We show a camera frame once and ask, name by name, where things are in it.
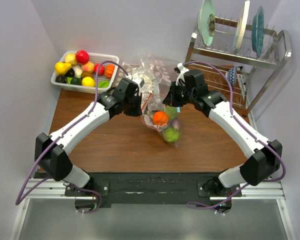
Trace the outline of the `clear bag orange zipper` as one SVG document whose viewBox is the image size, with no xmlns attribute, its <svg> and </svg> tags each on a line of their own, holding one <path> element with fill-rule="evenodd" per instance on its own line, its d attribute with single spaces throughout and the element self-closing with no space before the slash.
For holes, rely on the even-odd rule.
<svg viewBox="0 0 300 240">
<path fill-rule="evenodd" d="M 181 138 L 180 108 L 163 104 L 163 94 L 149 92 L 141 100 L 139 120 L 156 131 L 161 138 L 173 147 L 178 147 Z"/>
</svg>

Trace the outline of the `small orange tangerine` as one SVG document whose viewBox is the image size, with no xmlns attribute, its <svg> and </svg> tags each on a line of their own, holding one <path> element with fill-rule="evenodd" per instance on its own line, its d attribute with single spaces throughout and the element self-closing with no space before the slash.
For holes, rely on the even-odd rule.
<svg viewBox="0 0 300 240">
<path fill-rule="evenodd" d="M 158 126 L 164 126 L 169 122 L 169 117 L 164 111 L 157 111 L 153 117 L 153 123 Z"/>
</svg>

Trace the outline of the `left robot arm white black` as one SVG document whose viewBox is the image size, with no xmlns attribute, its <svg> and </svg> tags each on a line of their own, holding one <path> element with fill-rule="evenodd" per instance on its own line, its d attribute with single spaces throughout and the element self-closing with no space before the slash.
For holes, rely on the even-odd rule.
<svg viewBox="0 0 300 240">
<path fill-rule="evenodd" d="M 65 181 L 76 186 L 82 196 L 94 190 L 92 177 L 74 165 L 69 154 L 90 132 L 121 113 L 139 117 L 142 114 L 142 78 L 128 76 L 121 79 L 112 92 L 102 92 L 87 109 L 59 130 L 35 140 L 35 161 L 55 181 Z"/>
</svg>

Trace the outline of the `orange toy pumpkin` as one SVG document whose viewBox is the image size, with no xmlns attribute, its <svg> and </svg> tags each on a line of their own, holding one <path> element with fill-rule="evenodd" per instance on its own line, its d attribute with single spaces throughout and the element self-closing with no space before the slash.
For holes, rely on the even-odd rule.
<svg viewBox="0 0 300 240">
<path fill-rule="evenodd" d="M 105 68 L 104 75 L 106 78 L 111 79 L 115 70 L 115 66 L 113 64 L 107 65 Z"/>
</svg>

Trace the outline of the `purple eggplant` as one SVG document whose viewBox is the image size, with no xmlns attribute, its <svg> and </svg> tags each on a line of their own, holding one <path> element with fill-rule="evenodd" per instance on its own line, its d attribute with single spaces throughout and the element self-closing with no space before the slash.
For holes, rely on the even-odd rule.
<svg viewBox="0 0 300 240">
<path fill-rule="evenodd" d="M 181 123 L 180 123 L 180 121 L 179 121 L 178 118 L 175 118 L 175 119 L 173 119 L 173 120 L 170 122 L 170 126 L 171 126 L 174 130 L 179 131 L 180 128 L 181 128 Z"/>
</svg>

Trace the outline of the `grey toy fish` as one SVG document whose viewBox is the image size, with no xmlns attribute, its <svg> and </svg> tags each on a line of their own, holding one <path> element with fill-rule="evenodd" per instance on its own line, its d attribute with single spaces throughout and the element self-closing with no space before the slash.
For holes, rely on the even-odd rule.
<svg viewBox="0 0 300 240">
<path fill-rule="evenodd" d="M 155 111 L 149 110 L 149 108 L 146 106 L 142 115 L 144 123 L 152 125 L 154 123 L 153 122 L 154 114 Z"/>
</svg>

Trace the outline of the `green toy pepper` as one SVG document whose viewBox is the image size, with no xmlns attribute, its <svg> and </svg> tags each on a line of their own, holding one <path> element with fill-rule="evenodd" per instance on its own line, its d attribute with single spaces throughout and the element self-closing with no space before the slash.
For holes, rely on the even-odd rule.
<svg viewBox="0 0 300 240">
<path fill-rule="evenodd" d="M 110 82 L 108 80 L 102 80 L 98 82 L 97 87 L 101 89 L 106 89 L 110 85 Z"/>
</svg>

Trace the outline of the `yellow lemon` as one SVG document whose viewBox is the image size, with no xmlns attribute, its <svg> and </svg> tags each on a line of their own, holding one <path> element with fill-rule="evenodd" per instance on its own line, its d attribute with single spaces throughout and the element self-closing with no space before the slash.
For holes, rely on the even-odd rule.
<svg viewBox="0 0 300 240">
<path fill-rule="evenodd" d="M 86 76 L 86 77 L 82 78 L 81 85 L 84 87 L 95 87 L 96 83 L 92 77 Z"/>
</svg>

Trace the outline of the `green apple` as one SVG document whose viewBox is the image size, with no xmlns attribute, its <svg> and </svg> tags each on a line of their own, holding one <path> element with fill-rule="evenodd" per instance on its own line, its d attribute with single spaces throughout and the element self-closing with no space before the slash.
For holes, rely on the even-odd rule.
<svg viewBox="0 0 300 240">
<path fill-rule="evenodd" d="M 166 128 L 163 131 L 163 138 L 168 143 L 175 143 L 179 140 L 180 132 L 173 127 Z"/>
</svg>

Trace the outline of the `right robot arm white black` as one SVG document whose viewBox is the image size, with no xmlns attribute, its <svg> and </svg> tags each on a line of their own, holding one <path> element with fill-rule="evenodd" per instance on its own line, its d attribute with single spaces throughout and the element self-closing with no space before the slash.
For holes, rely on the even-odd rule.
<svg viewBox="0 0 300 240">
<path fill-rule="evenodd" d="M 192 104 L 207 118 L 218 124 L 240 147 L 246 162 L 221 172 L 213 183 L 213 192 L 225 196 L 234 185 L 248 183 L 257 186 L 281 167 L 282 145 L 269 141 L 253 129 L 217 90 L 209 90 L 199 70 L 180 72 L 163 100 L 165 105 L 182 107 Z"/>
</svg>

